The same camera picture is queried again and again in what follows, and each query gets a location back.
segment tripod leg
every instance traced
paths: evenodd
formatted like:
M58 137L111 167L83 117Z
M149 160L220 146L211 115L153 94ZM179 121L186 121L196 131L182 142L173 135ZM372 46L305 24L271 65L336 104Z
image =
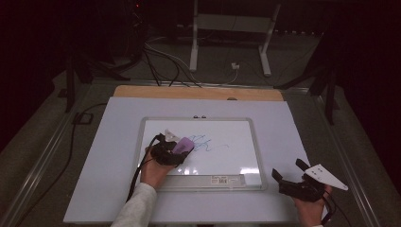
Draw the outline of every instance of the tripod leg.
M101 63L93 60L91 57L89 57L87 54L84 52L79 52L79 55L88 63L92 64L94 67L98 68L99 70L103 71L107 76L114 78L116 80L130 80L129 78L124 78L120 76L119 74L115 73L113 70L107 68L106 66L103 66Z
M79 81L82 83L91 83L94 77L89 69L88 62L80 55L74 53L72 63L73 69L76 72Z
M310 85L309 93L312 96L320 96L324 91L324 88L327 86L329 82L329 74L330 71L325 69L322 71L313 81L312 85Z
M68 113L71 111L71 108L73 107L75 102L73 55L71 52L67 53L66 73L67 73L67 107L65 109L65 112Z
M325 104L325 115L330 122L331 125L334 125L333 121L333 107L334 107L334 92L336 89L336 73L334 71L331 71L329 73L330 75L328 84L327 84L327 97L326 97L326 104Z
M326 66L324 64L322 64L308 73L303 73L296 79L293 79L293 80L291 80L287 83L281 84L281 85L273 86L273 88L280 89L280 90L286 90L294 85L297 85L298 83L300 83L306 79L318 76L323 70L325 70L325 68L326 68Z

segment hand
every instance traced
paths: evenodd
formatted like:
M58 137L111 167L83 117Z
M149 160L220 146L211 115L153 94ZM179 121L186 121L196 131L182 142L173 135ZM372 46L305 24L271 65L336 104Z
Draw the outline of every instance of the hand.
M332 187L325 185L324 190L331 193ZM301 201L296 198L292 198L295 202L295 206L298 209L298 218L304 227L310 227L322 224L322 214L324 208L324 200L320 199L315 202Z
M146 183L154 189L159 188L167 173L175 166L162 166L151 157L150 150L141 169L141 183Z

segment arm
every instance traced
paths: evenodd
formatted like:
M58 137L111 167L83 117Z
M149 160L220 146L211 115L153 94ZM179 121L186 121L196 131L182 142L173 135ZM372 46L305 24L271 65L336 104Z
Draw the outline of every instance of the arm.
M146 161L141 169L141 183L135 187L132 197L118 214L113 227L148 226L156 203L156 189L162 185L166 174L174 166L159 165L151 158L150 152Z
M329 185L325 186L325 190L331 193L332 188ZM299 199L292 198L295 206L298 210L298 218L304 227L319 227L322 226L322 214L324 209L324 200L318 200L315 202L301 201Z

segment whiteboard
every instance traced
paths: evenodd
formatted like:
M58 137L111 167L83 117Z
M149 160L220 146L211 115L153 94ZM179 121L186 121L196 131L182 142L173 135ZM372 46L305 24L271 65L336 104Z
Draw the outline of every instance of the whiteboard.
M250 118L145 117L139 132L137 165L154 136L166 130L189 138L195 147L183 164L168 173L161 190L266 189Z

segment dark background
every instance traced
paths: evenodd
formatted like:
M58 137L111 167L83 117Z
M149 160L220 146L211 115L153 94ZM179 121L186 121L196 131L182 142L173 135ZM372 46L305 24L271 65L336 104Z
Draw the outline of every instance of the dark background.
M271 14L273 1L254 5L233 0L200 1L200 10L234 15ZM176 25L192 23L192 1L141 1L145 23L174 39ZM0 149L54 90L51 79L65 70L73 44L101 61L112 61L109 38L124 30L121 1L1 1ZM307 70L336 61L338 85L346 97L394 185L401 183L398 140L401 123L398 90L401 72L401 4L399 1L283 1L276 32L322 36Z

